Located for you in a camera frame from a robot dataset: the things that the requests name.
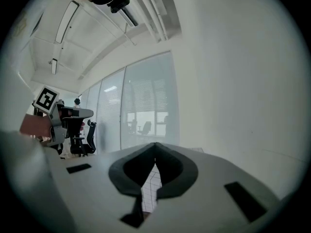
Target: camera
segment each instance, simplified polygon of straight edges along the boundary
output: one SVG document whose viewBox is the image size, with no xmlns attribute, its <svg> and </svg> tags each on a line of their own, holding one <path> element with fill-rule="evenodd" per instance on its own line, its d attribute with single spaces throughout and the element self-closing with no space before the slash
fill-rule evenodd
<svg viewBox="0 0 311 233">
<path fill-rule="evenodd" d="M 124 8 L 130 3 L 130 0 L 113 0 L 109 4 L 107 4 L 108 7 L 111 9 L 111 13 L 116 13 L 120 9 Z"/>
</svg>

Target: fluorescent light fixture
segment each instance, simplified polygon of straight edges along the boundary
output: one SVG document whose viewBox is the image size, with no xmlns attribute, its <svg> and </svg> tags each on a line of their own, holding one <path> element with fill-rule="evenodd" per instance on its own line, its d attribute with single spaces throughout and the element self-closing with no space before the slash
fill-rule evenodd
<svg viewBox="0 0 311 233">
<path fill-rule="evenodd" d="M 71 1 L 70 4 L 68 5 L 68 7 L 67 7 L 67 9 L 63 15 L 63 18 L 59 24 L 59 28 L 58 28 L 56 39 L 55 39 L 55 41 L 57 43 L 59 43 L 59 44 L 62 43 L 66 29 L 67 29 L 73 15 L 74 15 L 74 13 L 77 11 L 78 7 L 79 7 L 79 4 L 75 1 Z"/>
<path fill-rule="evenodd" d="M 111 88 L 108 88 L 108 89 L 104 90 L 104 92 L 112 91 L 112 90 L 114 90 L 114 89 L 117 89 L 117 87 L 116 87 L 116 86 L 113 86 L 113 87 L 111 87 Z"/>
<path fill-rule="evenodd" d="M 52 74 L 56 74 L 57 60 L 52 59 Z"/>
</svg>

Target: black rubber pad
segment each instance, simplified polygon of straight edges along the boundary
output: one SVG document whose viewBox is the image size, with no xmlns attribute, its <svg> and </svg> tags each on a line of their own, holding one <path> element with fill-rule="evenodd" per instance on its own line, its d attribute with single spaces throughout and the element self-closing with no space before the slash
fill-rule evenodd
<svg viewBox="0 0 311 233">
<path fill-rule="evenodd" d="M 71 166 L 67 168 L 68 173 L 75 173 L 75 172 L 79 172 L 85 169 L 91 168 L 91 166 L 89 164 L 82 164 L 82 165 L 78 165 L 78 166 Z"/>
<path fill-rule="evenodd" d="M 267 212 L 238 182 L 226 184 L 225 188 L 249 222 L 255 221 Z"/>
</svg>

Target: tiled floor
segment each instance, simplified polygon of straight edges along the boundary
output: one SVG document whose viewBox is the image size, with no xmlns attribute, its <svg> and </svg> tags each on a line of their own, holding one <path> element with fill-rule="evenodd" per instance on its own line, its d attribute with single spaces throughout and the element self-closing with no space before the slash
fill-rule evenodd
<svg viewBox="0 0 311 233">
<path fill-rule="evenodd" d="M 189 148 L 204 153 L 202 148 Z M 145 184 L 142 186 L 142 210 L 152 212 L 156 208 L 156 191 L 162 186 L 159 170 L 156 165 L 152 169 Z"/>
</svg>

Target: chair backrest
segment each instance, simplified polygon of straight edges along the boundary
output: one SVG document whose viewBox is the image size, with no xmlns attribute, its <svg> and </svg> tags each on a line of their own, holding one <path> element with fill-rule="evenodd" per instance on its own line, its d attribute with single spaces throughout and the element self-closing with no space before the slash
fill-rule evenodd
<svg viewBox="0 0 311 233">
<path fill-rule="evenodd" d="M 151 122 L 148 121 L 148 122 L 145 123 L 142 131 L 143 131 L 144 134 L 148 134 L 150 130 L 151 130 Z"/>
<path fill-rule="evenodd" d="M 96 147 L 94 144 L 94 133 L 95 133 L 95 129 L 96 129 L 96 122 L 91 122 L 91 120 L 89 119 L 87 121 L 87 124 L 89 125 L 89 131 L 86 137 L 87 143 L 89 144 L 89 146 L 93 149 L 93 152 L 95 152 Z"/>
</svg>

